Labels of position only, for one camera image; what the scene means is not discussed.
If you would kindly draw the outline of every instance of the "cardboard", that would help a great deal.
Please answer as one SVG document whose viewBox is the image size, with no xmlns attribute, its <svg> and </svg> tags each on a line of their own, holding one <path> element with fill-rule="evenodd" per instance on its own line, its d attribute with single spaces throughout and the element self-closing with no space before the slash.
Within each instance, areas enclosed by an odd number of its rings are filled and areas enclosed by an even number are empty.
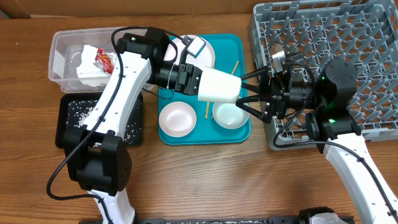
<svg viewBox="0 0 398 224">
<path fill-rule="evenodd" d="M 252 13 L 270 0 L 14 0 L 32 17 Z"/>
<path fill-rule="evenodd" d="M 7 15 L 0 10 L 0 19 L 8 19 Z"/>
<path fill-rule="evenodd" d="M 0 0 L 0 10 L 11 19 L 28 19 L 30 15 L 26 12 L 16 0 Z"/>
</svg>

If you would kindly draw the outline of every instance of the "black base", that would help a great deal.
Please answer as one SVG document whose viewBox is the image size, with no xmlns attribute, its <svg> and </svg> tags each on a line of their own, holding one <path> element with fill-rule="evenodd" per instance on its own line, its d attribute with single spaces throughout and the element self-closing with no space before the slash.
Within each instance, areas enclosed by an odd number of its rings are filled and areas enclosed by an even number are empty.
<svg viewBox="0 0 398 224">
<path fill-rule="evenodd" d="M 269 218 L 232 218 L 214 220 L 164 220 L 161 218 L 140 219 L 138 224 L 296 224 L 298 215 L 274 215 Z M 355 224 L 354 217 L 340 217 L 347 224 Z"/>
<path fill-rule="evenodd" d="M 100 99 L 102 92 L 99 93 L 69 93 L 61 98 L 60 110 L 58 113 L 57 133 L 55 135 L 55 145 L 64 148 L 62 145 L 63 134 L 67 128 L 72 128 L 79 124 L 80 114 L 89 112 L 89 108 L 95 106 Z M 127 146 L 139 146 L 142 142 L 143 132 L 143 107 L 142 94 L 137 97 L 136 104 L 131 111 L 127 121 L 126 131 L 123 141 Z"/>
</svg>

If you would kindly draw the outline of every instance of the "tray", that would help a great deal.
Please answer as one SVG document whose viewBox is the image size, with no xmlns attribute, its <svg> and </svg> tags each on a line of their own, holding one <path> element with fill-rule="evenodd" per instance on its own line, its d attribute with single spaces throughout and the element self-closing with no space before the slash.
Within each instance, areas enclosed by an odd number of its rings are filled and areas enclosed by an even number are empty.
<svg viewBox="0 0 398 224">
<path fill-rule="evenodd" d="M 226 73 L 231 73 L 236 62 L 239 65 L 234 75 L 241 76 L 245 74 L 243 46 L 239 37 L 233 34 L 214 34 L 201 35 L 214 48 L 216 54 L 215 68 Z M 170 90 L 159 90 L 159 95 L 164 97 L 170 96 Z M 248 95 L 247 90 L 240 92 L 241 97 Z M 187 136 L 174 138 L 165 134 L 159 127 L 159 137 L 169 145 L 192 145 L 192 144 L 219 144 L 219 143 L 237 143 L 245 141 L 251 132 L 250 118 L 247 123 L 234 130 L 229 130 L 219 126 L 214 119 L 211 119 L 211 111 L 213 103 L 210 103 L 208 119 L 205 119 L 206 102 L 198 101 L 197 96 L 185 96 L 175 93 L 171 100 L 163 100 L 159 98 L 158 113 L 169 103 L 175 101 L 186 102 L 192 106 L 197 114 L 197 123 L 193 131 Z"/>
<path fill-rule="evenodd" d="M 336 58 L 357 71 L 357 92 L 349 108 L 368 141 L 398 139 L 398 11 L 392 0 L 310 0 L 270 2 L 254 6 L 249 25 L 251 53 L 257 68 L 270 66 L 269 48 L 281 44 L 286 51 L 304 52 L 304 62 L 315 78 Z M 294 77 L 307 82 L 304 69 Z M 267 142 L 284 121 L 274 117 L 265 124 Z M 278 144 L 308 141 L 304 113 L 278 137 Z"/>
<path fill-rule="evenodd" d="M 88 116 L 90 110 L 97 104 L 102 92 L 97 93 L 68 93 L 61 98 L 58 113 L 57 132 L 55 134 L 55 145 L 63 148 L 63 134 L 67 128 L 79 128 L 79 120 L 82 116 Z M 123 141 L 128 146 L 139 146 L 142 142 L 143 127 L 143 98 L 138 94 L 136 104 L 131 111 L 124 132 Z"/>
</svg>

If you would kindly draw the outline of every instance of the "red snack wrapper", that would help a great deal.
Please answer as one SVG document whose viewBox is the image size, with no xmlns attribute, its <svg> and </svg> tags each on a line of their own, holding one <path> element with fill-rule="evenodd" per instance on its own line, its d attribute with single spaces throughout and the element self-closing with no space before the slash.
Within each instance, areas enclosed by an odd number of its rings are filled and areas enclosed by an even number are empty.
<svg viewBox="0 0 398 224">
<path fill-rule="evenodd" d="M 99 48 L 95 57 L 94 65 L 102 69 L 104 72 L 112 75 L 114 69 L 112 59 L 113 57 L 107 54 L 104 49 Z"/>
</svg>

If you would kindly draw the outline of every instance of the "bowl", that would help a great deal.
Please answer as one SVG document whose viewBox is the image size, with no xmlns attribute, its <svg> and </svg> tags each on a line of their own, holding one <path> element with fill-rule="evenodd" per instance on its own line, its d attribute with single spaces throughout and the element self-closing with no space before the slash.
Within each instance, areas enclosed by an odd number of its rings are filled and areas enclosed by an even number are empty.
<svg viewBox="0 0 398 224">
<path fill-rule="evenodd" d="M 221 127 L 237 129 L 246 124 L 250 115 L 234 103 L 214 103 L 213 117 Z"/>
<path fill-rule="evenodd" d="M 176 138 L 191 133 L 196 123 L 195 110 L 189 104 L 180 101 L 169 103 L 159 115 L 159 126 L 162 131 Z"/>
</svg>

